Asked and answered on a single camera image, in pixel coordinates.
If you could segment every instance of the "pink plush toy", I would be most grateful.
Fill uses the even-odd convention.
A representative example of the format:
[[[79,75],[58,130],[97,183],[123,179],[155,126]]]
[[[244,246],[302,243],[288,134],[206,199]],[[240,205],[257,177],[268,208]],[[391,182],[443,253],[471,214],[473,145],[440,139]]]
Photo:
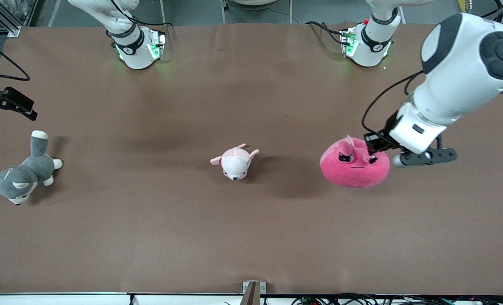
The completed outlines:
[[[383,151],[370,156],[366,142],[350,136],[327,148],[319,165],[325,178],[335,185],[362,189],[383,182],[391,166]]]
[[[259,153],[256,149],[251,154],[243,149],[245,143],[229,149],[223,155],[210,160],[212,165],[221,165],[223,174],[231,180],[241,180],[246,178],[247,169],[251,164],[251,159]]]

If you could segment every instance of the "gray plush husky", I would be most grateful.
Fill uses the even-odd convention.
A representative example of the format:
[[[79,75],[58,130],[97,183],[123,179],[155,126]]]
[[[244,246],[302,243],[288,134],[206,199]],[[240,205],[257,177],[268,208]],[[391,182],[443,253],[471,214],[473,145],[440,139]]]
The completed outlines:
[[[29,199],[35,187],[42,183],[53,183],[53,171],[63,166],[59,159],[45,155],[48,148],[48,134],[35,130],[31,134],[31,155],[19,166],[13,166],[0,172],[0,194],[15,205]]]

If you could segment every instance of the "plush toy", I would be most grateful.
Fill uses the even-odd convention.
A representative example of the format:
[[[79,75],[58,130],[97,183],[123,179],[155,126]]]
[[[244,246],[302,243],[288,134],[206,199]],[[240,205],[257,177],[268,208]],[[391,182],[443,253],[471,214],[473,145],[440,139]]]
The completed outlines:
[[[259,153],[256,149],[251,154],[243,149],[245,143],[229,149],[221,156],[210,160],[212,165],[221,165],[223,174],[231,180],[241,180],[246,178],[247,169],[250,167],[251,159]]]
[[[335,185],[371,188],[389,175],[389,157],[384,152],[368,154],[366,142],[347,136],[336,141],[319,161],[323,175]]]
[[[51,185],[53,171],[61,168],[63,162],[45,155],[47,148],[48,134],[44,131],[33,131],[31,155],[19,166],[0,172],[0,194],[15,205],[20,205],[29,199],[29,195],[39,183],[45,186]]]

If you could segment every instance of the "table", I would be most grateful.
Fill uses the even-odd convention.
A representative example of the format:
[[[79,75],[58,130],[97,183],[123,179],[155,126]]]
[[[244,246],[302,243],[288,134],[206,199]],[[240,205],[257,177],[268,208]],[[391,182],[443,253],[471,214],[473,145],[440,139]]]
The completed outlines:
[[[503,295],[503,96],[445,132],[452,164],[393,168],[375,189],[319,169],[332,142],[362,135],[379,92],[420,69],[430,29],[401,25],[362,68],[308,25],[176,27],[143,71],[102,28],[23,29],[5,52],[32,80],[0,89],[39,116],[1,113],[0,171],[35,129],[65,165],[19,207],[0,197],[0,292],[227,293],[252,279],[270,293]],[[403,98],[385,95],[369,125]],[[233,182],[208,161],[243,142],[261,153]]]

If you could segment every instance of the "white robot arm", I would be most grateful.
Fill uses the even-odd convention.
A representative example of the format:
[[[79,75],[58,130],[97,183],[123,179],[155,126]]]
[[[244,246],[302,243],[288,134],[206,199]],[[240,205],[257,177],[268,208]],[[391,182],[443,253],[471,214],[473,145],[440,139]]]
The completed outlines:
[[[341,34],[342,52],[355,63],[373,67],[387,56],[393,33],[400,25],[399,6],[423,6],[434,0],[366,0],[372,7],[368,22]]]
[[[116,42],[119,58],[128,67],[147,68],[161,58],[164,33],[138,25],[128,12],[137,8],[139,0],[69,0],[69,3],[104,25],[108,35]]]
[[[426,80],[408,95],[379,135],[365,135],[372,153],[401,148],[395,166],[437,164],[456,151],[431,148],[463,114],[503,93],[503,23],[470,14],[434,27],[420,52]]]

